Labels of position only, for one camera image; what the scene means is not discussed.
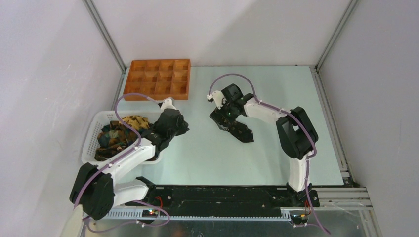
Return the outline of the black gold floral tie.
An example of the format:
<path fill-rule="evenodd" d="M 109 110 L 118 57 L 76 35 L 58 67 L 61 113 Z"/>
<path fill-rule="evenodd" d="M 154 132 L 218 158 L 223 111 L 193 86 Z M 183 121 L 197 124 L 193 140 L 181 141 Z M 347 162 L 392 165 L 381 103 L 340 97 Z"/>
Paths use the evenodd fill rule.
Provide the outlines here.
<path fill-rule="evenodd" d="M 218 123 L 218 127 L 220 130 L 230 133 L 242 143 L 254 142 L 253 131 L 241 122 L 222 120 Z"/>

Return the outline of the wooden compartment tray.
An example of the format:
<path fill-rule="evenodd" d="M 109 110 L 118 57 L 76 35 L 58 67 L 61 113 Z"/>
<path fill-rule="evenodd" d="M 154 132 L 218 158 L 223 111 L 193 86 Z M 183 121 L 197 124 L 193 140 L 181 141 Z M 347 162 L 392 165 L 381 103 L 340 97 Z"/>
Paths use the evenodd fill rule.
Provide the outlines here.
<path fill-rule="evenodd" d="M 126 101 L 144 101 L 139 93 L 155 100 L 189 97 L 191 62 L 189 59 L 133 60 L 123 94 Z"/>

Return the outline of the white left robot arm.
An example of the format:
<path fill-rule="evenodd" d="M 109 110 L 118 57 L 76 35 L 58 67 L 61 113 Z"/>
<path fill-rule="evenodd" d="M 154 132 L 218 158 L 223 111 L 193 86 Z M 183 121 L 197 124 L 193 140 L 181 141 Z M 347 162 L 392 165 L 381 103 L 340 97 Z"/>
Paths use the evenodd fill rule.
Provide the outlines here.
<path fill-rule="evenodd" d="M 130 171 L 149 159 L 157 158 L 176 136 L 189 130 L 188 123 L 179 110 L 164 109 L 150 129 L 135 135 L 133 145 L 100 164 L 83 164 L 76 176 L 69 200 L 74 206 L 82 206 L 83 212 L 94 220 L 105 217 L 118 205 L 140 201 L 152 205 L 156 192 L 151 182 L 139 177 L 122 183 Z"/>

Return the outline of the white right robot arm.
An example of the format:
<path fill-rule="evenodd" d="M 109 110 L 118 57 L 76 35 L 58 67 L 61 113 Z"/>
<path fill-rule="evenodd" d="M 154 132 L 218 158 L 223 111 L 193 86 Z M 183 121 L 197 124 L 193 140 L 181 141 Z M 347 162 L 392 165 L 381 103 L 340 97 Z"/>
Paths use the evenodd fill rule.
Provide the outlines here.
<path fill-rule="evenodd" d="M 207 95 L 216 108 L 210 118 L 218 128 L 243 143 L 253 142 L 253 132 L 247 125 L 237 121 L 239 116 L 257 118 L 276 125 L 281 148 L 290 158 L 290 175 L 287 186 L 288 202 L 301 206 L 307 200 L 304 189 L 309 186 L 308 161 L 315 155 L 315 144 L 319 137 L 305 109 L 296 107 L 285 110 L 268 105 L 252 94 L 244 95 L 240 88 L 231 84 L 221 91 Z"/>

